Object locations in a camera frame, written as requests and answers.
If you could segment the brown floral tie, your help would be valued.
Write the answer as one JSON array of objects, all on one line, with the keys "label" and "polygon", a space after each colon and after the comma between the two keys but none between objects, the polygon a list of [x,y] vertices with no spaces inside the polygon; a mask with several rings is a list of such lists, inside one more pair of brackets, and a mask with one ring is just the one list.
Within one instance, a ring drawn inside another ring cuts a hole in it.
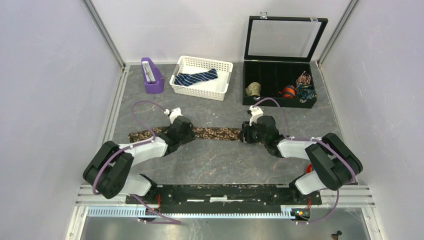
[{"label": "brown floral tie", "polygon": [[181,134],[177,136],[172,135],[170,126],[154,127],[152,131],[157,137],[167,136],[169,139],[181,140],[182,144],[192,142],[196,139],[205,140],[221,140],[221,141],[235,141],[241,142],[240,138],[241,128],[228,128],[228,127],[193,127],[192,133]]}]

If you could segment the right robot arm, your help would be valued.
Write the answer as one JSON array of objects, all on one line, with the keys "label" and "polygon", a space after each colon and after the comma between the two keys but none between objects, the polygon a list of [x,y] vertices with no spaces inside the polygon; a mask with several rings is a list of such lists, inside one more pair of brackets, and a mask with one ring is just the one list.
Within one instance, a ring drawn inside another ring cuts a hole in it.
[{"label": "right robot arm", "polygon": [[244,121],[238,138],[247,144],[262,144],[267,152],[278,158],[309,160],[313,170],[290,183],[289,199],[302,204],[309,194],[323,189],[337,191],[353,183],[363,170],[361,161],[334,133],[318,138],[296,138],[279,133],[272,116]]}]

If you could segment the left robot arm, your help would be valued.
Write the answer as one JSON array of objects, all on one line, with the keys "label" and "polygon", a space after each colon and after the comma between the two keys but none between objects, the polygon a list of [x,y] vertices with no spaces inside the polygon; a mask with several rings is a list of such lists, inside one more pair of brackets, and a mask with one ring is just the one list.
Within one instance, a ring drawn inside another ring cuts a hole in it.
[{"label": "left robot arm", "polygon": [[175,152],[181,145],[195,139],[192,122],[177,116],[165,133],[154,139],[118,145],[113,141],[103,143],[82,174],[96,195],[112,199],[118,194],[134,194],[145,204],[153,203],[157,190],[145,175],[131,175],[130,170],[144,161],[161,158]]}]

